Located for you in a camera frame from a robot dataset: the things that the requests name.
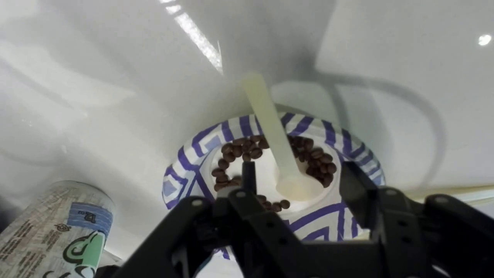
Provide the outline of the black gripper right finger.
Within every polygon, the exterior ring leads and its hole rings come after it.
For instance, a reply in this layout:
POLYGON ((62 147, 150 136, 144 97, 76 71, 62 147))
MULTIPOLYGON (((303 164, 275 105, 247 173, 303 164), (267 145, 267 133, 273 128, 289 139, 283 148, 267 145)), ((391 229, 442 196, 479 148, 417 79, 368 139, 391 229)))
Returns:
POLYGON ((494 219, 473 206, 445 193, 417 202, 354 162, 340 193, 369 236, 300 246, 290 278, 494 278, 494 219))

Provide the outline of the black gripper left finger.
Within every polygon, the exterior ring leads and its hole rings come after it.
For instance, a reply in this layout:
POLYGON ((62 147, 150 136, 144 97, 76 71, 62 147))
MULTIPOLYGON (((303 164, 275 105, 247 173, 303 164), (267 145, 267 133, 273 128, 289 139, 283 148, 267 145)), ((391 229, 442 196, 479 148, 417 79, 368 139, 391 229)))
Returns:
POLYGON ((239 187, 215 201, 182 199, 122 266, 99 267, 96 278, 195 278, 224 247, 244 278, 287 278, 287 226, 263 207, 255 187, 255 164, 244 162, 239 187))

